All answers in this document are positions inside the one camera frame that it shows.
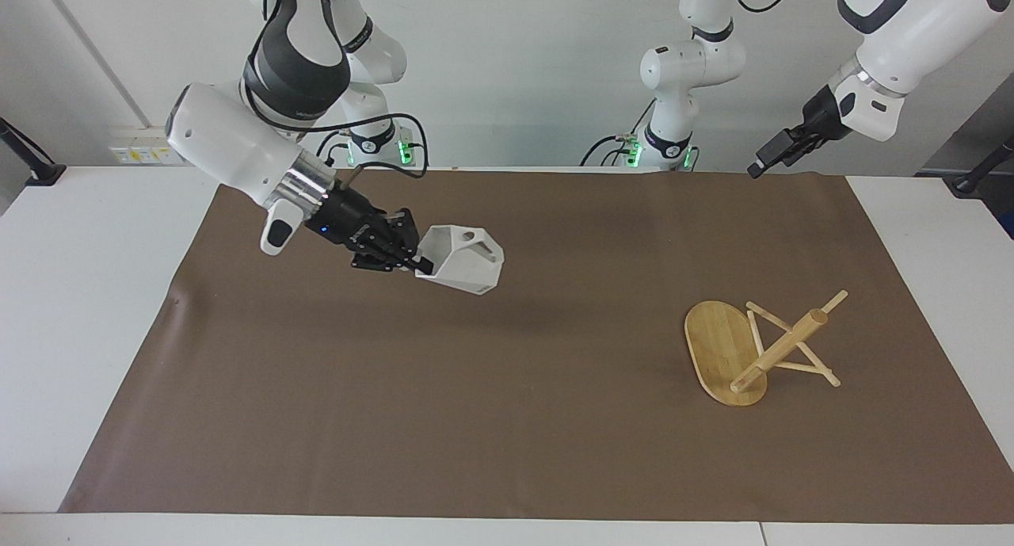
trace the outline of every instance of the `brown surface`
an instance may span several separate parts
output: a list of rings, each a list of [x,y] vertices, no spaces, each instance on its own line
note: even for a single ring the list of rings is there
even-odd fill
[[[1014,474],[845,180],[357,186],[489,228],[500,287],[352,271],[306,231],[269,258],[264,212],[220,191],[63,511],[1014,523]],[[800,315],[841,288],[812,347],[843,388],[701,389],[693,305]]]
[[[738,394],[730,388],[732,381],[759,356],[750,323],[738,309],[706,300],[691,309],[683,330],[694,371],[709,396],[735,407],[750,406],[764,398],[768,391],[766,376]]]

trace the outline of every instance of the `wooden cylinder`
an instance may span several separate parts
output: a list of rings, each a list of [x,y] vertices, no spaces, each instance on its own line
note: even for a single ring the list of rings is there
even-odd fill
[[[757,358],[757,361],[753,362],[752,365],[739,373],[739,377],[729,386],[734,394],[739,394],[750,387],[760,379],[762,376],[771,371],[775,364],[784,360],[793,350],[796,349],[796,344],[799,342],[806,342],[808,337],[813,336],[813,333],[820,330],[820,327],[827,323],[827,313],[814,309],[806,315],[799,319],[793,327],[792,330],[785,333],[781,338],[778,339],[770,348],[765,350],[764,354]]]

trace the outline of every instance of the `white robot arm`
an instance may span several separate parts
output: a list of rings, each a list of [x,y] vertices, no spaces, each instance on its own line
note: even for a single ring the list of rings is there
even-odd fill
[[[897,130],[906,95],[996,23],[1010,0],[838,0],[863,44],[803,107],[803,124],[786,128],[757,151],[747,170],[758,178],[792,165],[852,131],[885,141]]]
[[[641,61],[641,80],[655,91],[651,120],[639,128],[638,163],[675,169],[683,163],[698,107],[692,88],[737,78],[745,51],[732,35],[734,0],[679,0],[679,12],[694,28],[691,41],[659,47]]]
[[[201,83],[185,88],[166,125],[169,144],[268,210],[261,247],[269,255],[281,253],[305,225],[351,250],[356,268],[411,269],[422,279],[476,294],[496,286],[503,250],[483,229],[435,226],[420,241],[408,209],[387,214],[373,207],[318,156],[283,136],[333,130],[312,125],[353,90],[354,73],[374,82],[400,79],[405,72],[401,47],[369,22],[358,0],[340,0],[352,6],[352,15],[339,15],[333,0],[261,1],[265,28],[238,88]],[[366,22],[352,29],[359,19]],[[357,56],[355,63],[349,50]],[[350,100],[369,116],[352,123],[352,134],[376,124],[389,131],[393,121],[385,118],[383,94],[370,84],[359,85],[366,97],[356,94]],[[368,141],[373,131],[363,139]]]

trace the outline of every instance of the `wooden oval board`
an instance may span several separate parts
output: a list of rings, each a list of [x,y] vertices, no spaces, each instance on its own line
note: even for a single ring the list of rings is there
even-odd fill
[[[767,377],[740,394],[729,389],[732,381],[759,357],[746,315],[725,302],[707,300],[691,309],[683,330],[694,369],[708,395],[735,407],[760,401],[768,391]]]

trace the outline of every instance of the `white table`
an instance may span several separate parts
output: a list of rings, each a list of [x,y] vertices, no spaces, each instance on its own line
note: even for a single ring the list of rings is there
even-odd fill
[[[939,181],[850,182],[1014,465],[1014,242],[982,204],[953,199]],[[76,167],[54,188],[26,190],[0,217],[0,511],[24,513],[0,515],[3,546],[1014,544],[1014,525],[53,515],[214,189],[190,167]]]

